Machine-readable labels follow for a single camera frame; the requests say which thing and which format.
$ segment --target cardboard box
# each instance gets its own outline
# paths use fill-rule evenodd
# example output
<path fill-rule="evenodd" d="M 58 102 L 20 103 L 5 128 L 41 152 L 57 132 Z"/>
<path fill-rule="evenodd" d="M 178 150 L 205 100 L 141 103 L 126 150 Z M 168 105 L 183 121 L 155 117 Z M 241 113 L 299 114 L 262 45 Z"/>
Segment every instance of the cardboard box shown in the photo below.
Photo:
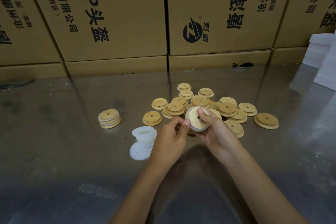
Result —
<path fill-rule="evenodd" d="M 190 56 L 169 56 L 169 70 L 182 71 L 223 67 L 266 65 L 270 50 L 252 52 L 227 52 Z"/>
<path fill-rule="evenodd" d="M 77 61 L 65 65 L 71 77 L 155 73 L 167 71 L 167 57 Z"/>
<path fill-rule="evenodd" d="M 69 61 L 167 54 L 164 0 L 37 0 Z"/>
<path fill-rule="evenodd" d="M 61 63 L 0 67 L 2 82 L 62 77 L 67 77 L 67 73 Z"/>
<path fill-rule="evenodd" d="M 61 62 L 35 0 L 1 0 L 0 66 Z"/>
<path fill-rule="evenodd" d="M 273 47 L 307 46 L 312 34 L 334 32 L 335 22 L 336 0 L 288 0 Z"/>
<path fill-rule="evenodd" d="M 271 48 L 287 0 L 168 0 L 170 55 Z"/>
<path fill-rule="evenodd" d="M 273 48 L 269 57 L 269 64 L 301 63 L 305 57 L 307 47 Z"/>

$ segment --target circular logo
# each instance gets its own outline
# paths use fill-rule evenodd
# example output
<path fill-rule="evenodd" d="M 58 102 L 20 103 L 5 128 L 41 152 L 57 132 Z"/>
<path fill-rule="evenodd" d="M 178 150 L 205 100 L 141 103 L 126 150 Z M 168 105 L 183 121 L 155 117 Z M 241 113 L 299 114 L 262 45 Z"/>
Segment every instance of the circular logo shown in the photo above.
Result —
<path fill-rule="evenodd" d="M 246 62 L 244 64 L 241 64 L 239 67 L 254 67 L 254 65 L 251 62 Z"/>
<path fill-rule="evenodd" d="M 198 23 L 195 22 L 192 18 L 190 18 L 190 21 L 183 29 L 183 38 L 188 43 L 195 43 L 202 37 L 203 28 Z"/>

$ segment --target metal table surface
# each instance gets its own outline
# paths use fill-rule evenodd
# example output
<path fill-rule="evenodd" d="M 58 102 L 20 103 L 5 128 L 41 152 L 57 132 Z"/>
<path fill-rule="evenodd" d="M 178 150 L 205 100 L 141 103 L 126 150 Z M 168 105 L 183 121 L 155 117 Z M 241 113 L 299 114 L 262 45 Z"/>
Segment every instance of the metal table surface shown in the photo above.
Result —
<path fill-rule="evenodd" d="M 181 82 L 213 89 L 275 115 L 274 131 L 249 118 L 240 138 L 288 200 L 312 223 L 336 223 L 336 96 L 306 65 L 48 79 L 0 90 L 0 223 L 107 223 L 146 161 L 131 132 L 153 99 Z M 97 116 L 120 112 L 102 129 Z M 255 223 L 226 169 L 196 137 L 154 198 L 149 223 Z"/>

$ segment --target person's left hand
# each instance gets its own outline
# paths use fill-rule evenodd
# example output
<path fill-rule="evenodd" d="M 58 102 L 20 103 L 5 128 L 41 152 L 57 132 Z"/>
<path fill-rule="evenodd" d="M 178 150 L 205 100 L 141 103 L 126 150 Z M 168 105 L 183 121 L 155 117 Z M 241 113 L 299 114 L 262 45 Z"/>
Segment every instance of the person's left hand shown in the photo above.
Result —
<path fill-rule="evenodd" d="M 181 128 L 177 134 L 175 127 L 178 124 Z M 148 165 L 154 165 L 167 172 L 183 153 L 189 126 L 190 120 L 183 120 L 179 116 L 175 116 L 164 125 L 157 133 Z"/>

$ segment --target stack of white foam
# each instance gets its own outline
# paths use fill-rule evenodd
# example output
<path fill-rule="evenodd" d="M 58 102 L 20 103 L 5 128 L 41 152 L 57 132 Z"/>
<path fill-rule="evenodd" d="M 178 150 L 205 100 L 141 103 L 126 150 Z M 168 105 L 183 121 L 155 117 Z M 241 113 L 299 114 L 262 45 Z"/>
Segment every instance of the stack of white foam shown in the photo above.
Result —
<path fill-rule="evenodd" d="M 314 79 L 315 83 L 336 90 L 336 37 L 333 37 L 329 52 Z"/>
<path fill-rule="evenodd" d="M 320 68 L 325 56 L 330 50 L 333 40 L 334 34 L 331 33 L 311 35 L 309 46 L 302 63 Z"/>

